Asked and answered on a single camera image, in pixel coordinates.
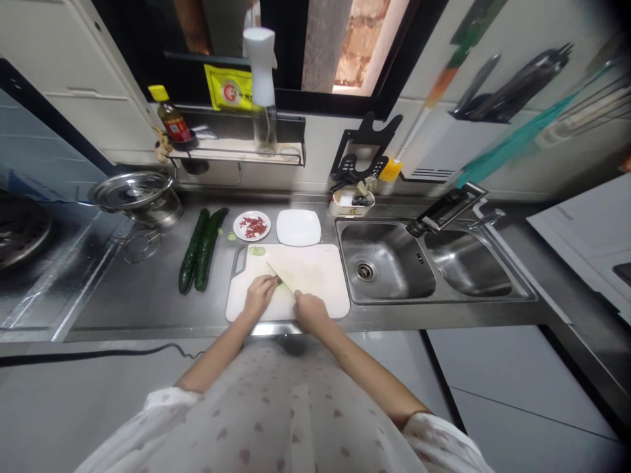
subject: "window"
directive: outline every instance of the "window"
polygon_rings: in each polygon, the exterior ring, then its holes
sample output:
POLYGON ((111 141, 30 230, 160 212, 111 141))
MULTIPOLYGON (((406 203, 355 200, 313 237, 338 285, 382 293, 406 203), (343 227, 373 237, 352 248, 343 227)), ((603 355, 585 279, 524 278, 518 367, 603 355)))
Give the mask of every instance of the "window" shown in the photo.
POLYGON ((385 119, 447 0, 93 0, 146 91, 210 105, 203 64, 248 70, 243 30, 275 31, 280 110, 385 119))

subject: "small white plate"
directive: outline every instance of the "small white plate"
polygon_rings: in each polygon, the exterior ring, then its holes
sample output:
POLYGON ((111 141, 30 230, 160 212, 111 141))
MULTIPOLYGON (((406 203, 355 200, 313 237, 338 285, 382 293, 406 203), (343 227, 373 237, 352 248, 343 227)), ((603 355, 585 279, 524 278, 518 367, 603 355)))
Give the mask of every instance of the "small white plate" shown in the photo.
POLYGON ((276 219, 278 241, 289 246, 320 243, 320 220, 313 210, 282 210, 276 219))
POLYGON ((264 238, 269 233, 270 229, 271 229, 271 221, 269 220, 269 217, 263 212, 259 212, 258 210, 249 210, 247 212, 243 212, 239 217, 235 218, 235 222, 232 226, 232 230, 235 232, 235 235, 237 235, 241 240, 245 240, 245 241, 259 241, 261 238, 264 238), (247 236, 245 236, 245 231, 247 227, 245 225, 242 227, 241 222, 243 221, 244 218, 257 218, 257 217, 261 217, 263 219, 263 222, 265 223, 265 226, 267 228, 265 229, 262 235, 248 238, 247 236))

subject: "double sink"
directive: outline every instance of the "double sink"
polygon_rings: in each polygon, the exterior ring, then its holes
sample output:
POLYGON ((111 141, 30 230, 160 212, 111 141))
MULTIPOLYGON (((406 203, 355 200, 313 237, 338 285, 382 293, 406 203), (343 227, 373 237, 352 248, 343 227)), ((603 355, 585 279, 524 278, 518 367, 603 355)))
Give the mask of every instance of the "double sink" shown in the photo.
POLYGON ((536 300, 494 237, 468 223, 415 238, 403 221, 336 221, 351 298, 359 305, 536 300))

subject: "cucumber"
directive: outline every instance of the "cucumber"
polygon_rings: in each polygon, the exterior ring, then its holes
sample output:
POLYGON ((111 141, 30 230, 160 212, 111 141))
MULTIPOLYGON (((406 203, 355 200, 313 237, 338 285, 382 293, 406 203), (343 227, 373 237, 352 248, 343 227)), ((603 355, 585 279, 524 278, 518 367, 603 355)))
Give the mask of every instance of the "cucumber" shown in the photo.
POLYGON ((208 209, 202 209, 199 212, 197 225, 195 225, 195 230, 193 231, 193 236, 189 242, 189 247, 187 248, 184 259, 182 260, 182 266, 179 268, 177 285, 179 286, 180 294, 186 294, 191 288, 191 281, 193 280, 193 272, 195 271, 199 245, 202 241, 204 228, 206 227, 209 218, 210 212, 208 209))
POLYGON ((208 223, 204 228, 199 255, 197 257, 197 268, 195 269, 195 289, 199 292, 206 290, 210 258, 212 257, 212 250, 215 247, 215 241, 218 235, 217 230, 222 226, 223 219, 227 213, 228 209, 226 207, 219 209, 208 219, 208 223))
POLYGON ((266 251, 265 248, 261 248, 260 246, 253 246, 248 250, 248 253, 252 256, 264 256, 266 251))

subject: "person's left hand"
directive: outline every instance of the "person's left hand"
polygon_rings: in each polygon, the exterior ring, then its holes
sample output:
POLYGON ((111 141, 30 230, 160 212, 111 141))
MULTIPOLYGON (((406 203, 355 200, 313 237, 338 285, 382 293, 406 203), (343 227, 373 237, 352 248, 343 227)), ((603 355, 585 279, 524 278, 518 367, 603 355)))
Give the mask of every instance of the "person's left hand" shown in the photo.
POLYGON ((259 319, 268 308, 277 287, 278 280, 274 276, 264 275, 255 278, 248 288, 242 314, 259 319))

